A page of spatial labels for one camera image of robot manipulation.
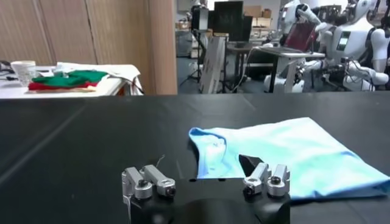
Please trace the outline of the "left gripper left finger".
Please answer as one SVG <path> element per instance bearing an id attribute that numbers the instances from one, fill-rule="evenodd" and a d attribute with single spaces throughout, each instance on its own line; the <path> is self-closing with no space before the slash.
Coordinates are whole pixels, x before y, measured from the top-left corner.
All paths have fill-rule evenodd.
<path id="1" fill-rule="evenodd" d="M 153 189 L 157 194 L 166 198 L 174 198 L 176 195 L 176 181 L 164 175 L 158 165 L 165 155 L 159 157 L 156 162 L 147 164 L 141 169 L 136 167 L 125 168 L 121 173 L 122 199 L 146 200 L 153 195 Z"/>

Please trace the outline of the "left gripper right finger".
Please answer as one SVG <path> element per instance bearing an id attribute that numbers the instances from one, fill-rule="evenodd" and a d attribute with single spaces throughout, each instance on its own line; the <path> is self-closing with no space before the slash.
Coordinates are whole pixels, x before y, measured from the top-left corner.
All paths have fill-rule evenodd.
<path id="1" fill-rule="evenodd" d="M 274 170 L 259 158 L 239 155 L 244 171 L 243 194 L 246 197 L 267 193 L 270 197 L 284 197 L 290 192 L 290 170 L 278 164 Z"/>

